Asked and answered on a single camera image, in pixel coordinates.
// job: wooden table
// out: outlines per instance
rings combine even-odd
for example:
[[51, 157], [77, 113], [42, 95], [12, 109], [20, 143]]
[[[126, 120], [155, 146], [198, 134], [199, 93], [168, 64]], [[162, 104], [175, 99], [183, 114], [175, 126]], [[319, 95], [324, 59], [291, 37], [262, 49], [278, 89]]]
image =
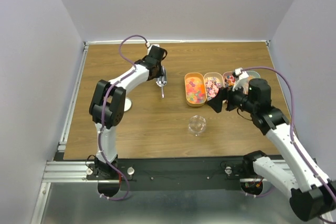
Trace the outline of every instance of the wooden table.
[[[64, 159], [86, 159], [97, 152], [97, 133], [89, 105], [100, 79], [110, 80], [124, 73], [130, 64], [118, 54], [119, 45], [90, 45], [71, 122]], [[236, 111], [215, 113], [208, 105], [192, 108], [185, 98], [184, 76], [189, 72], [232, 71], [238, 67], [272, 67], [264, 42], [161, 44], [168, 51], [165, 98], [155, 80], [135, 88], [128, 97], [132, 108], [117, 128], [117, 150], [122, 158], [195, 157], [245, 155], [262, 150], [279, 154], [251, 121]], [[146, 54], [144, 44], [126, 44], [123, 53], [132, 60]], [[288, 117], [276, 75], [258, 70], [272, 88], [272, 104]], [[201, 136], [188, 133], [189, 118], [206, 118]]]

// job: glass cup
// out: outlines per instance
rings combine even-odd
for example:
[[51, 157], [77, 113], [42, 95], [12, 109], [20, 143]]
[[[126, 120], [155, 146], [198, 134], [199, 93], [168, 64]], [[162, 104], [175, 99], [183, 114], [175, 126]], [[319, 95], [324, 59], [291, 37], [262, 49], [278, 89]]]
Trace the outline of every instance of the glass cup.
[[200, 115], [195, 115], [189, 119], [188, 130], [195, 136], [199, 136], [205, 131], [206, 121], [205, 118]]

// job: colorful beads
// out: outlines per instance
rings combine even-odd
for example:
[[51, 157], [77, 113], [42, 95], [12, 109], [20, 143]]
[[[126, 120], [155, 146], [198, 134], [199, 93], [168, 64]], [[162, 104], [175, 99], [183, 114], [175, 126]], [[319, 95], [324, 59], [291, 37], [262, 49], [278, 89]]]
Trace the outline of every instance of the colorful beads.
[[206, 96], [203, 80], [197, 77], [190, 77], [187, 78], [185, 82], [188, 102], [195, 104], [204, 103]]
[[219, 89], [222, 87], [222, 82], [216, 77], [209, 77], [205, 82], [205, 89], [206, 95], [208, 100], [214, 98], [217, 94]]

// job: gray wall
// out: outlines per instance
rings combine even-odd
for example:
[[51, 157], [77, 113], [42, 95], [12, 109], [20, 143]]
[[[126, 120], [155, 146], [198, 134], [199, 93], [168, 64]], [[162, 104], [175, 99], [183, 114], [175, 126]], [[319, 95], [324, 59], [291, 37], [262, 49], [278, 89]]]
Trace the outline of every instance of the gray wall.
[[64, 123], [81, 39], [61, 0], [0, 0], [0, 222], [29, 223]]
[[294, 0], [270, 44], [295, 95], [302, 144], [336, 179], [336, 0]]
[[82, 39], [270, 39], [293, 0], [62, 0]]

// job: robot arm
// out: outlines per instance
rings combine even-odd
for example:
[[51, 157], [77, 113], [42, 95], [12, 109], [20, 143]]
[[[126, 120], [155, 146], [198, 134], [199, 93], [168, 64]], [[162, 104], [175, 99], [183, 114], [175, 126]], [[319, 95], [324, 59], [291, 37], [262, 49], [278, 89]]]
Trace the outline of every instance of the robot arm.
[[[253, 124], [259, 128], [281, 153], [290, 167], [293, 175], [289, 175], [275, 165], [267, 155], [261, 151], [244, 156], [244, 168], [250, 175], [260, 175], [270, 181], [288, 199], [294, 213], [303, 221], [308, 221], [336, 208], [331, 195], [327, 192], [322, 179], [335, 193], [336, 182], [332, 182], [326, 173], [310, 157], [294, 135], [294, 143], [290, 138], [288, 119], [276, 107], [271, 106], [271, 88], [264, 79], [252, 79], [249, 82], [248, 94], [243, 94], [241, 87], [247, 77], [241, 69], [234, 72], [236, 83], [233, 87], [221, 88], [217, 96], [210, 101], [210, 105], [217, 113], [222, 110], [224, 100], [227, 100], [227, 111], [235, 108], [247, 111], [251, 115]], [[317, 178], [308, 162], [319, 174]]]
[[[108, 82], [100, 80], [97, 83], [89, 113], [92, 115], [92, 119], [95, 122], [97, 134], [101, 134], [101, 149], [104, 150], [104, 154], [110, 163], [117, 157], [117, 149], [115, 146], [116, 128], [124, 114], [126, 95], [141, 83], [154, 78], [160, 78], [165, 74], [161, 61], [165, 58], [166, 54], [167, 52], [165, 49], [160, 48], [158, 45], [153, 45], [148, 48], [148, 55], [135, 62], [136, 70], [132, 75], [123, 79], [123, 77], [134, 70], [134, 67], [115, 79], [109, 80]], [[106, 104], [104, 119], [105, 126], [102, 130], [101, 115], [103, 99], [107, 90], [117, 81], [119, 81], [119, 83], [116, 84], [110, 92], [112, 102], [107, 102]], [[105, 163], [100, 151], [97, 152], [96, 157], [99, 161]]]

